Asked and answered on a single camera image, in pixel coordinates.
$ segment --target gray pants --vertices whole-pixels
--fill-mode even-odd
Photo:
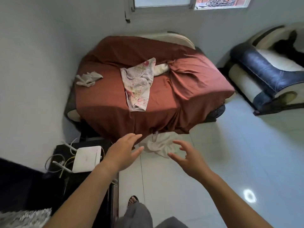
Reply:
[[[125,215],[119,218],[114,228],[153,228],[153,221],[147,207],[136,202],[131,204]],[[184,223],[180,222],[177,218],[167,218],[155,228],[188,228]]]

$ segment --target rust-colored bedsheet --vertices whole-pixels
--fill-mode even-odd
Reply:
[[[120,68],[136,66],[152,57],[156,65],[167,62],[170,71],[154,77],[146,111],[130,112]],[[142,139],[155,131],[189,133],[234,93],[203,54],[141,37],[104,38],[82,59],[78,74],[93,71],[103,79],[89,88],[76,85],[77,112],[112,141],[127,133],[141,133]]]

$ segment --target wall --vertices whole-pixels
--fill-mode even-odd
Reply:
[[[43,171],[62,140],[78,57],[40,0],[0,0],[0,157]]]
[[[189,37],[218,66],[229,50],[258,31],[304,19],[304,0],[252,0],[246,9],[137,16],[127,24],[124,0],[45,0],[81,57],[108,35],[175,31]]]
[[[175,31],[218,66],[266,27],[304,19],[304,0],[252,0],[246,9],[137,16],[124,0],[1,0],[0,156],[43,169],[62,139],[77,135],[62,112],[77,64],[113,34]]]

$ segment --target white tile floor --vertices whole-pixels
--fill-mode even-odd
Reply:
[[[244,200],[244,192],[252,192],[247,203],[272,226],[304,227],[304,109],[259,117],[252,111],[237,95],[217,122],[197,125],[180,139]],[[143,153],[120,172],[119,185],[120,216],[137,195],[154,226],[175,216],[189,228],[226,227],[207,191],[170,159]]]

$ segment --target hand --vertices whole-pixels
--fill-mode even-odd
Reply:
[[[108,150],[102,163],[106,163],[116,172],[128,168],[137,159],[143,151],[143,146],[139,147],[133,153],[131,152],[134,143],[141,137],[141,134],[127,134],[118,139]]]
[[[168,156],[176,161],[186,174],[201,182],[213,173],[200,153],[189,142],[174,140],[173,143],[181,145],[179,149],[185,151],[187,155],[185,159],[174,153],[168,153]]]

